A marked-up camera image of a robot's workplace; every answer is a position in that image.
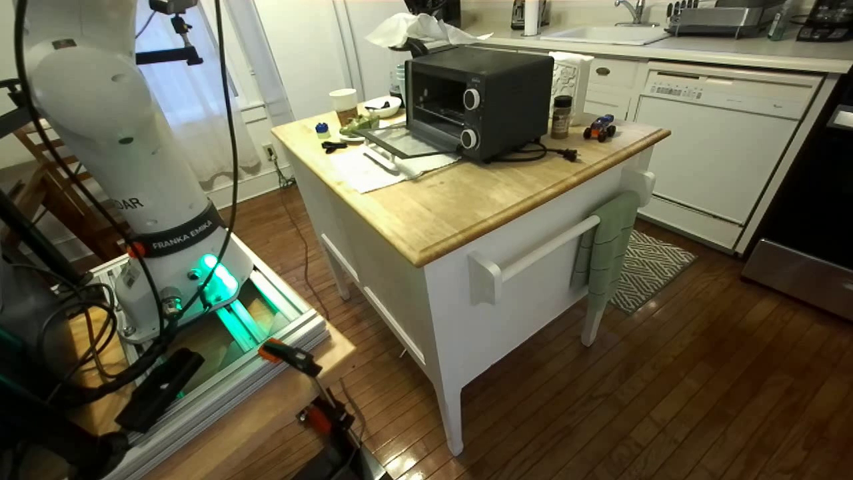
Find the kitchen sink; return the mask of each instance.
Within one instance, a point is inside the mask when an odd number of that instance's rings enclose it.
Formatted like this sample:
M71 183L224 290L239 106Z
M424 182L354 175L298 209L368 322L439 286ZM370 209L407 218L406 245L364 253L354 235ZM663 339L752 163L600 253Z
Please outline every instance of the kitchen sink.
M648 45L663 41L663 27L575 27L547 31L542 41L592 43L592 45Z

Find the green light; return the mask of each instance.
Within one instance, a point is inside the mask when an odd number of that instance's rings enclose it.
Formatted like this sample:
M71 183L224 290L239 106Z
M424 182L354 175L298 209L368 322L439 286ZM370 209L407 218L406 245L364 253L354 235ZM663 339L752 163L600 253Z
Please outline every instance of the green light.
M224 263L215 262L215 257L202 257L194 262L192 274L202 283L208 274L208 286L202 289L206 303L215 306L215 318L228 330L228 337L238 342L242 351L255 349L266 330L250 318L250 313L239 303L238 293L238 277L227 271Z

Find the cup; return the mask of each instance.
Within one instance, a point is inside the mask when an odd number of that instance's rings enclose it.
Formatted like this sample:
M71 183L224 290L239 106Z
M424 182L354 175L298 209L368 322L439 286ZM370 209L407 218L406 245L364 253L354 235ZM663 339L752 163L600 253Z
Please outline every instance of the cup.
M327 94L330 106L338 114L340 125L350 125L356 118L356 91L354 89L338 89Z

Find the wooden countertop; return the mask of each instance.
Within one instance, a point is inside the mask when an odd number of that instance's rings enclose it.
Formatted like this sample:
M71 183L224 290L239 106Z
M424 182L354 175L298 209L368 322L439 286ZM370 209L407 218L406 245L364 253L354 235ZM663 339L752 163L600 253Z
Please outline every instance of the wooden countertop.
M551 149L579 149L579 163L567 163L560 155L531 163L456 163L418 182L362 195L322 155L315 137L315 122L319 121L335 125L330 114L319 114L279 125L274 137L415 267L532 210L668 137L668 131L651 125L619 125L619 133L600 145L584 142L581 131L571 131L564 142L544 142Z

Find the black toaster oven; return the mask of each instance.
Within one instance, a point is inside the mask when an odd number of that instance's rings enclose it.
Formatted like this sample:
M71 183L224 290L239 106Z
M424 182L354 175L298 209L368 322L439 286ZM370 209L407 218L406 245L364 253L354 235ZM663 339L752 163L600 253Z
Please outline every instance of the black toaster oven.
M470 161L494 161L547 133L554 58L452 45L406 66L407 131Z

